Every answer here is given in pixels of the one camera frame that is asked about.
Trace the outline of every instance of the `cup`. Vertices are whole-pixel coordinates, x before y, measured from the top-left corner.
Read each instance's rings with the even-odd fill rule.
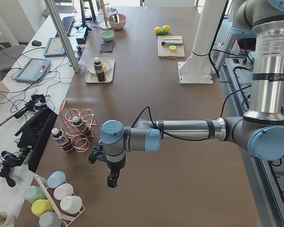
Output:
[[[82,199],[76,195],[67,195],[60,202],[61,209],[70,214],[79,212],[81,206]]]
[[[40,227],[60,227],[61,223],[55,212],[46,212],[39,219]]]
[[[37,186],[29,186],[24,192],[24,197],[31,204],[33,204],[36,200],[44,200],[46,198],[42,189]]]
[[[0,211],[0,227],[11,226],[15,223],[16,216],[5,211]]]
[[[47,179],[47,185],[50,188],[56,188],[61,184],[65,183],[65,181],[66,181],[66,176],[64,172],[56,171],[53,172],[52,175],[50,175],[49,178]]]
[[[37,200],[33,203],[31,210],[39,218],[46,212],[52,212],[53,207],[48,200]]]
[[[55,191],[53,192],[53,196],[57,200],[63,199],[67,195],[73,195],[74,188],[69,183],[64,183],[58,186]]]

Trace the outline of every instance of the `keyboard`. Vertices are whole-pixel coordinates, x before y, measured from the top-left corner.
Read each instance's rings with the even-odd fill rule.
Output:
[[[71,32],[71,25],[73,24],[74,19],[75,16],[64,17],[62,19],[62,24],[67,35]]]

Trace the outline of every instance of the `white table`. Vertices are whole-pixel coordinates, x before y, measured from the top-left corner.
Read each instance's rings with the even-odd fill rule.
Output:
[[[33,40],[39,40],[42,42],[41,47],[45,47],[48,41],[48,38],[54,37],[56,34],[56,29],[54,28],[53,22],[50,17],[46,19],[43,25],[40,27],[36,35],[33,37]],[[76,50],[77,42],[75,36],[70,36],[69,40],[71,41],[72,47]],[[26,49],[23,52],[32,50],[34,48],[38,48],[38,46],[32,46],[31,42],[28,44]],[[30,51],[25,54],[27,57],[34,57],[34,58],[44,58],[43,56],[44,49],[36,49]],[[13,68],[22,68],[25,63],[28,61],[28,58],[25,56],[20,56],[18,59],[18,63],[16,62]],[[71,82],[72,76],[74,75],[74,71],[69,64],[67,57],[52,57],[51,59],[51,66],[49,70],[55,69],[59,64],[62,62],[62,66],[57,68],[57,71],[60,72],[60,76],[58,73],[50,73],[46,75],[39,87],[33,87],[26,91],[26,95],[21,94],[15,98],[14,95],[18,95],[19,93],[9,93],[7,97],[12,99],[11,101],[16,101],[17,99],[24,99],[25,102],[28,102],[31,99],[32,94],[46,94],[47,88],[50,85],[57,83],[57,81],[63,82],[58,83],[49,87],[47,94],[51,97],[51,100],[48,101],[48,106],[55,112],[59,113],[59,108],[62,101],[65,98],[66,92],[69,87],[69,83]],[[3,80],[3,83],[9,88],[10,92],[20,91],[27,88],[29,85],[26,83],[19,83],[13,80],[11,77],[16,76],[16,72],[18,70],[11,70]],[[6,102],[7,100],[0,99],[0,103]],[[21,102],[18,105],[18,108],[24,106],[25,102]],[[8,102],[6,104],[0,104],[0,122],[4,121],[7,117],[11,116],[12,113],[10,109],[12,107],[12,103]],[[14,136],[14,134],[19,130],[21,126],[26,122],[25,116],[20,117],[19,119],[12,118],[7,123],[0,127],[0,154],[2,151],[6,150],[10,153],[18,152],[19,149],[17,144],[14,142],[16,139],[20,138],[21,135],[18,137]],[[24,202],[23,193],[27,187],[30,186],[34,173],[28,170],[28,165],[22,165],[19,167],[15,167],[12,169],[10,173],[10,177],[15,180],[16,186],[10,188],[5,178],[0,177],[0,211],[6,211],[11,214],[18,216],[22,204]]]

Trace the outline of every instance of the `computer mouse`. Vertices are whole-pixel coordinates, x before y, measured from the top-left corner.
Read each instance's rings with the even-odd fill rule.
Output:
[[[42,42],[41,42],[41,41],[38,41],[38,40],[34,40],[34,41],[32,41],[32,45],[33,45],[33,46],[41,46],[41,45],[42,45]]]

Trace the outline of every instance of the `bottle holder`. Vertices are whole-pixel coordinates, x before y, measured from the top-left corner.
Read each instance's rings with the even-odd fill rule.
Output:
[[[57,214],[58,218],[62,221],[61,226],[68,227],[79,215],[82,214],[83,211],[85,211],[85,207],[82,205],[80,211],[76,214],[76,216],[62,214],[47,190],[49,187],[45,187],[44,185],[47,182],[47,180],[43,177],[40,177],[37,174],[35,174],[34,179],[37,181],[43,193],[45,194],[47,200],[50,202],[54,212]]]
[[[72,124],[73,116],[78,116],[85,122],[86,126],[89,128],[88,132],[83,134],[76,131],[75,126]],[[76,150],[81,154],[85,154],[85,151],[90,148],[89,139],[95,136],[92,126],[97,125],[97,121],[93,111],[90,109],[84,109],[82,111],[74,109],[64,100],[60,107],[59,117],[62,121],[61,129],[68,135],[73,146],[71,149],[65,147],[60,148],[66,153]]]

